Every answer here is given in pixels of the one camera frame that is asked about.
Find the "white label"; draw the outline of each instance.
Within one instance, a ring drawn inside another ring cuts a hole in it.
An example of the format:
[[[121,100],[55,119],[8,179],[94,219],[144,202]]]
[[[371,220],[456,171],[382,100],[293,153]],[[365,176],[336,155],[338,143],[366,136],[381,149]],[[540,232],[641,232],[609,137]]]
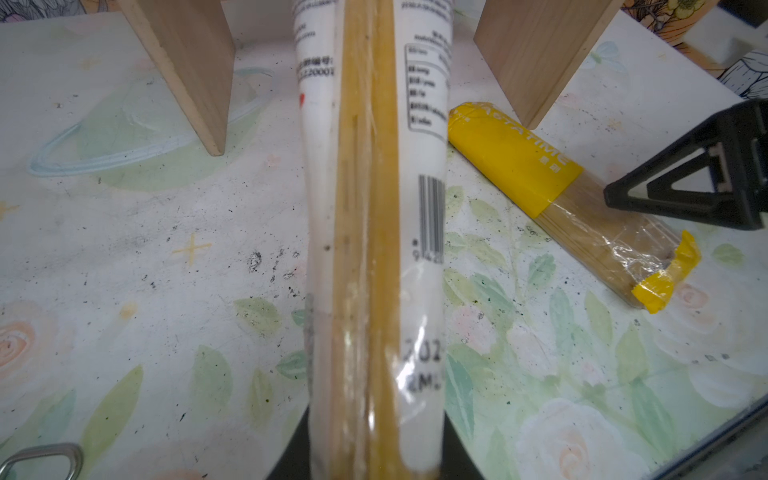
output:
[[[453,4],[395,0],[400,168],[400,455],[440,465],[445,408],[442,248]]]

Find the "black base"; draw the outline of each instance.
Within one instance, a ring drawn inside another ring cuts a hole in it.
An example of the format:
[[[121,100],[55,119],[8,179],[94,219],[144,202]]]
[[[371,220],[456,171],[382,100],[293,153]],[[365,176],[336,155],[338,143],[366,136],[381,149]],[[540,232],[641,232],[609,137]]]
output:
[[[309,413],[309,409],[304,411],[285,452],[266,480],[310,480]],[[447,415],[442,435],[440,480],[483,480]]]
[[[704,152],[661,174],[699,149]],[[704,168],[710,172],[712,192],[673,188],[675,182]],[[648,198],[630,195],[632,188],[648,180]],[[609,207],[620,210],[740,230],[763,228],[760,212],[768,212],[768,100],[744,101],[712,115],[605,187],[604,195]]]

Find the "yellow label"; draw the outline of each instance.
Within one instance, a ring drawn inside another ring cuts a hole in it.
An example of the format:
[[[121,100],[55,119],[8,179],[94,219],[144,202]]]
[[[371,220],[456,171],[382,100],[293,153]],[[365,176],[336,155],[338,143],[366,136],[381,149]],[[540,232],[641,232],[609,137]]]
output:
[[[694,236],[683,230],[683,239],[675,249],[675,257],[666,270],[649,276],[640,282],[632,294],[653,314],[664,309],[672,300],[674,287],[685,280],[691,270],[701,260],[701,252]]]
[[[448,139],[531,218],[584,170],[487,102],[451,110]]]

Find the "black bracket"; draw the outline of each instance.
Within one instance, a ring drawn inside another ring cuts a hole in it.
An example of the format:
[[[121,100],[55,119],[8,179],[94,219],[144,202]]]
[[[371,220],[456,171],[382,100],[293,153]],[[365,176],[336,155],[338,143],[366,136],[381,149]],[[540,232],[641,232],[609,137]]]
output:
[[[699,149],[703,153],[654,178],[648,198],[632,188]],[[708,168],[714,192],[677,190],[672,185]],[[658,155],[605,187],[611,208],[676,217],[740,230],[763,228],[768,212],[768,101],[749,100],[720,111]]]

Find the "metal ring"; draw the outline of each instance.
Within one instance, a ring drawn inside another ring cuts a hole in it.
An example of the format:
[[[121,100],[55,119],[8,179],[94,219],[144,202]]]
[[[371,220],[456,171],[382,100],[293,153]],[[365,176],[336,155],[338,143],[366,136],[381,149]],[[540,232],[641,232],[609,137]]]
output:
[[[5,480],[11,472],[11,467],[16,462],[23,462],[32,458],[62,455],[69,458],[69,473],[66,480],[75,480],[83,468],[83,450],[76,443],[55,443],[53,445],[40,445],[28,449],[19,450],[0,464],[0,480]]]

